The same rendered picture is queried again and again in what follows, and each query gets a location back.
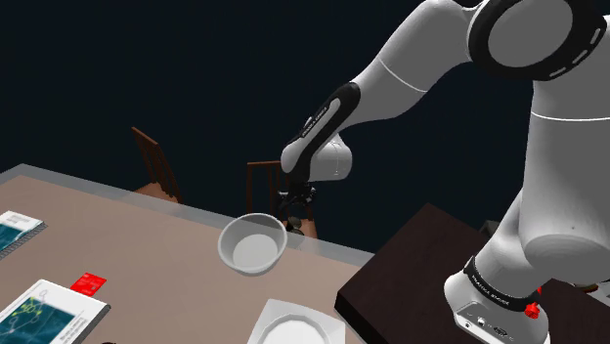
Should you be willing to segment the dark brown robot stand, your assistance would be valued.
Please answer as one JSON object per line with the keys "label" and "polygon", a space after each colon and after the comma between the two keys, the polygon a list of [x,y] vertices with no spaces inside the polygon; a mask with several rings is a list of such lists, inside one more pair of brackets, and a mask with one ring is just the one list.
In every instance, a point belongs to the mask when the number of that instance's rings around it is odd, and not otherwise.
{"label": "dark brown robot stand", "polygon": [[[424,205],[337,292],[334,308],[366,344],[482,344],[460,329],[446,278],[487,236]],[[555,279],[542,288],[551,344],[610,344],[610,307]]]}

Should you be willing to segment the blue book with grey edge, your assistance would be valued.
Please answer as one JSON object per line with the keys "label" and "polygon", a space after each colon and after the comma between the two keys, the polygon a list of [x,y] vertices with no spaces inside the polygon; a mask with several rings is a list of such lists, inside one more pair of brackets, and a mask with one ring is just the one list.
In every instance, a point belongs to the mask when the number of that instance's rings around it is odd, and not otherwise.
{"label": "blue book with grey edge", "polygon": [[42,220],[11,210],[4,212],[0,215],[0,261],[46,228]]}

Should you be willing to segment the white bowl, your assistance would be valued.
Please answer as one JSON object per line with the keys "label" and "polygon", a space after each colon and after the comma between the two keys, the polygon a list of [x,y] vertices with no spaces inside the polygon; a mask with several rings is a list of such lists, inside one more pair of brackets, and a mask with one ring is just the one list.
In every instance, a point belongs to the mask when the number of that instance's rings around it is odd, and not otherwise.
{"label": "white bowl", "polygon": [[221,261],[247,276],[273,269],[287,246],[283,223],[266,213],[248,213],[233,219],[222,230],[217,249]]}

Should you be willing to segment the red card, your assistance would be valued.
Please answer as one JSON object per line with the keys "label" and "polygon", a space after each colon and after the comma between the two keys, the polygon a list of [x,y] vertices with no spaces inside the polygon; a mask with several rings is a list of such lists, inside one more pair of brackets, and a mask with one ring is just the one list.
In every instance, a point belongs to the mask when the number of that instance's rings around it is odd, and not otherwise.
{"label": "red card", "polygon": [[91,273],[84,273],[70,289],[78,293],[93,297],[95,293],[107,282],[106,279]]}

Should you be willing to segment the brown wooden chair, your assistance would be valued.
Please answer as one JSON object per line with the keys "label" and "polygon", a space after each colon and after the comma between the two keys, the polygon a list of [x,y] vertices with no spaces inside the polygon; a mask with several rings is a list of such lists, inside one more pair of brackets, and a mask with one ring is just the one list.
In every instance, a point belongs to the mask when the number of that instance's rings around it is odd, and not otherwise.
{"label": "brown wooden chair", "polygon": [[138,188],[136,193],[183,203],[177,180],[159,143],[136,127],[132,127],[131,131],[151,180]]}
{"label": "brown wooden chair", "polygon": [[280,220],[289,232],[317,238],[317,229],[310,205],[292,204],[279,211],[280,192],[286,192],[288,177],[278,160],[246,163],[246,212],[264,212]]}

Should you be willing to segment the white book with blue picture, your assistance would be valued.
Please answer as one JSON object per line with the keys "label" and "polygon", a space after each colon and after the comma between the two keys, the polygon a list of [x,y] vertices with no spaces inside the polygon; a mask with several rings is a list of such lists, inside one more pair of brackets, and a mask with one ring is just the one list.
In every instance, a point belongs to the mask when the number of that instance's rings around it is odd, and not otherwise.
{"label": "white book with blue picture", "polygon": [[40,279],[0,312],[0,344],[82,344],[110,309]]}

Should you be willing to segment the white square plate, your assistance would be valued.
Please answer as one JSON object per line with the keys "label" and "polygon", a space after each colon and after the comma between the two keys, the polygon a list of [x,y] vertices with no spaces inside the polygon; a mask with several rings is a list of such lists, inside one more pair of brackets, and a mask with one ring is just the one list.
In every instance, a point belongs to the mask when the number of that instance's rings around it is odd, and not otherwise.
{"label": "white square plate", "polygon": [[346,344],[346,326],[317,310],[269,299],[247,344]]}

